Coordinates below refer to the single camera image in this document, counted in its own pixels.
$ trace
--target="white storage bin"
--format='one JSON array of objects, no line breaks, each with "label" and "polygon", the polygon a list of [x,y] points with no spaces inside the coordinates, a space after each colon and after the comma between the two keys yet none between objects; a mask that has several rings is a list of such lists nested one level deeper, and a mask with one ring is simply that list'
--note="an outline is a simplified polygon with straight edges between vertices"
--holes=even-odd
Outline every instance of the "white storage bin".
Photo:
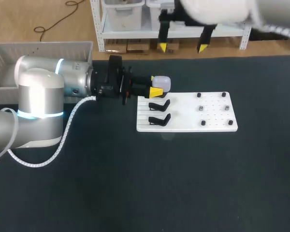
[{"label": "white storage bin", "polygon": [[[174,0],[146,0],[146,5],[150,9],[151,28],[154,31],[160,29],[159,15],[161,9],[167,9],[171,13],[175,8]],[[170,22],[170,30],[184,26],[184,22]]]},{"label": "white storage bin", "polygon": [[113,31],[141,30],[145,0],[102,0]]}]

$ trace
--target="cardboard box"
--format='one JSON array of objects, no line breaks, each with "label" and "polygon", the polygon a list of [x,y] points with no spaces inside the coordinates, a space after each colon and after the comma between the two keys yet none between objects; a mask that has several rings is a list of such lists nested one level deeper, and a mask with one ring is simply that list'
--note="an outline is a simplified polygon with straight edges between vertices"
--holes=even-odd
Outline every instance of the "cardboard box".
[{"label": "cardboard box", "polygon": [[[168,45],[165,53],[176,53],[179,50],[179,39],[168,39]],[[163,53],[159,44],[157,44],[157,51]]]},{"label": "cardboard box", "polygon": [[149,39],[129,39],[127,45],[128,53],[134,54],[149,54],[150,40]]},{"label": "cardboard box", "polygon": [[104,48],[106,52],[123,54],[127,53],[127,40],[108,39],[105,40]]}]

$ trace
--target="table surface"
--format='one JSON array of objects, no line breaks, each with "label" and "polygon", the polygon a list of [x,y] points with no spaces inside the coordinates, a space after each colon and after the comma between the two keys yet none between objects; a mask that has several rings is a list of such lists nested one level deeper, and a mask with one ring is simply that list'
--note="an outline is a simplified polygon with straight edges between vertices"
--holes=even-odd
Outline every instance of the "table surface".
[{"label": "table surface", "polygon": [[172,92],[230,92],[238,131],[139,133],[136,98],[88,102],[50,165],[2,157],[0,232],[290,232],[290,57],[124,64]]}]

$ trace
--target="black cable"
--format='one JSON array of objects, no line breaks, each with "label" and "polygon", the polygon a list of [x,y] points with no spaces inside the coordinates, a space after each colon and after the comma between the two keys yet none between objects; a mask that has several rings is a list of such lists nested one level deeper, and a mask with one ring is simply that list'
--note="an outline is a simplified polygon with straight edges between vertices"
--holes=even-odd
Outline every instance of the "black cable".
[{"label": "black cable", "polygon": [[67,17],[73,15],[75,13],[75,11],[77,11],[78,9],[78,5],[82,2],[84,2],[85,0],[81,0],[80,2],[75,2],[75,1],[67,1],[65,3],[66,6],[76,6],[76,8],[74,9],[74,11],[72,11],[70,14],[68,14],[67,16],[63,17],[61,20],[59,20],[58,22],[56,22],[54,25],[52,25],[50,28],[45,29],[44,27],[36,27],[34,28],[34,32],[36,33],[42,33],[41,37],[40,37],[40,42],[42,41],[42,38],[45,34],[45,32],[47,32],[48,30],[50,30],[51,28],[53,28],[54,26],[56,26],[58,23],[60,23],[62,20],[66,19]]}]

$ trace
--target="yellow fingertip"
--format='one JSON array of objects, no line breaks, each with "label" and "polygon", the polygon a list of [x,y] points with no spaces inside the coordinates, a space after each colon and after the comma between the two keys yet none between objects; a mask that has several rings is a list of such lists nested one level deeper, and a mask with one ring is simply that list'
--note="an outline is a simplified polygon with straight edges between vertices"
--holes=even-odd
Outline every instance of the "yellow fingertip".
[{"label": "yellow fingertip", "polygon": [[160,45],[162,51],[165,52],[166,51],[167,43],[160,43],[159,45]]},{"label": "yellow fingertip", "polygon": [[208,44],[202,44],[200,46],[199,53],[202,52],[202,51],[204,51],[204,49],[206,49],[207,47],[208,47]]},{"label": "yellow fingertip", "polygon": [[158,96],[161,96],[162,94],[163,94],[162,88],[150,87],[149,98],[158,97]]}]

